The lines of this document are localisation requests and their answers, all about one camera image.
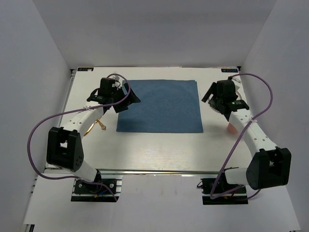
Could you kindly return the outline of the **blue cloth napkin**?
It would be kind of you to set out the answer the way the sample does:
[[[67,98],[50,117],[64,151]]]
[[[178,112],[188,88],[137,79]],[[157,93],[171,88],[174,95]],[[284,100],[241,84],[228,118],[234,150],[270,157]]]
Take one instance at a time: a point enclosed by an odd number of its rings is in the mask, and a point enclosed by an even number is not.
[[[195,80],[131,80],[140,99],[118,114],[117,132],[202,133]]]

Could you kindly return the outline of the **gold knife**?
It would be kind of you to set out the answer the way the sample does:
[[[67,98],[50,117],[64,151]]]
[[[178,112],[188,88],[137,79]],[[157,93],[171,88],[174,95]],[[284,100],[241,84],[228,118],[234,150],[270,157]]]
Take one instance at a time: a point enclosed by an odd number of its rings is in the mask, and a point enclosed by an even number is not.
[[[87,136],[90,131],[92,130],[92,128],[95,126],[95,124],[99,123],[99,125],[101,126],[101,122],[100,122],[100,118],[98,118],[94,123],[91,124],[91,126],[88,128],[88,130],[85,132],[84,136]]]

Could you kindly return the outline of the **white patterned plate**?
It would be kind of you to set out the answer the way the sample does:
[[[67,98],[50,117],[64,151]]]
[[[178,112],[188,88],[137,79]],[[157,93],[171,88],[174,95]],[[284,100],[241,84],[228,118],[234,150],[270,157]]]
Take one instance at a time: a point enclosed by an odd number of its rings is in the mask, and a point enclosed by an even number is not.
[[[238,95],[239,99],[242,100],[242,96],[239,92],[240,87],[238,85],[236,85],[236,94]]]

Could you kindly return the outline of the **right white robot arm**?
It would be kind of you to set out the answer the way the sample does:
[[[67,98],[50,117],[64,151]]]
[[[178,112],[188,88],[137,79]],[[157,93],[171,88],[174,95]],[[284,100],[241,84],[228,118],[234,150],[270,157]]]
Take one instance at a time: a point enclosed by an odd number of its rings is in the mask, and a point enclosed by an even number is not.
[[[248,147],[252,160],[247,168],[223,169],[218,188],[225,193],[238,186],[254,190],[285,186],[289,181],[292,155],[264,133],[244,100],[239,100],[232,80],[212,83],[203,102],[224,115]]]

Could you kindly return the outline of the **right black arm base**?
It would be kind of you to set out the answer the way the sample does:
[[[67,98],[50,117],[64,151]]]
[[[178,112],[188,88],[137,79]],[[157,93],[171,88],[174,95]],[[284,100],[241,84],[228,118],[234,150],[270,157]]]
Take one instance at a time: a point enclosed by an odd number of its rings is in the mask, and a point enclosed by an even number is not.
[[[241,205],[248,204],[247,191],[245,187],[234,190],[233,192],[227,193],[224,196],[212,200],[210,193],[215,182],[215,178],[202,178],[197,184],[197,189],[202,190],[202,203],[203,205]],[[219,180],[214,195],[221,194],[228,190],[236,188],[237,185],[231,185],[226,180]]]

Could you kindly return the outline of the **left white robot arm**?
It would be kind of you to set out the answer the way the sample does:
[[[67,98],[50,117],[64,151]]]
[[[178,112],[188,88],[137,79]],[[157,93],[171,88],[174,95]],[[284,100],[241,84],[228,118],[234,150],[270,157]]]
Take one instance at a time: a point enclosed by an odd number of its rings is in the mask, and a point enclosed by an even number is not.
[[[122,75],[112,73],[101,78],[99,88],[90,93],[85,106],[62,127],[49,130],[47,163],[85,181],[85,187],[90,192],[100,191],[102,181],[99,170],[85,161],[82,139],[110,108],[119,113],[140,102]]]

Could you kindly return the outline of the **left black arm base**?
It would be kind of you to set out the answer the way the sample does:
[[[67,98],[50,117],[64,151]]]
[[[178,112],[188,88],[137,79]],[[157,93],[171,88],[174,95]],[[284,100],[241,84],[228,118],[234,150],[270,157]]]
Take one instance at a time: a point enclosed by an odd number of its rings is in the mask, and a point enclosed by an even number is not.
[[[119,198],[122,187],[121,175],[101,175],[101,182],[105,184]],[[115,203],[114,197],[103,186],[94,186],[84,183],[81,180],[74,181],[72,194],[72,202],[87,202],[87,203]]]

